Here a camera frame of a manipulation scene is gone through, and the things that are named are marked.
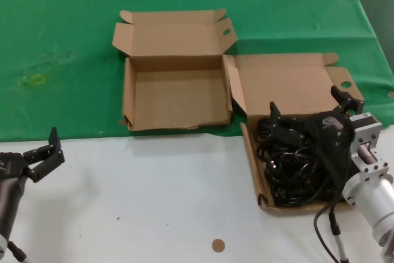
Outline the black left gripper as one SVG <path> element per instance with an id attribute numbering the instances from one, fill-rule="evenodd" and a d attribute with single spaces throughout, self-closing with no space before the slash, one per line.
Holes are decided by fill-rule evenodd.
<path id="1" fill-rule="evenodd" d="M 29 177 L 39 182 L 65 162 L 57 128 L 52 127 L 48 144 L 28 152 L 1 152 L 1 180 Z"/>

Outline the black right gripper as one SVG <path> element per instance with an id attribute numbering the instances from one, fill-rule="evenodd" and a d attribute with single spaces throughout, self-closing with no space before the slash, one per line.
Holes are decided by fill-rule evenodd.
<path id="1" fill-rule="evenodd" d="M 353 130 L 348 118 L 351 116 L 349 111 L 353 115 L 361 114 L 364 102 L 337 86 L 331 87 L 331 95 L 337 106 L 331 111 L 306 116 L 305 123 L 295 116 L 283 116 L 274 101 L 271 101 L 269 139 L 291 148 L 300 148 L 305 142 L 305 131 L 312 140 L 318 159 L 338 192 L 342 193 L 354 173 L 350 156 Z"/>

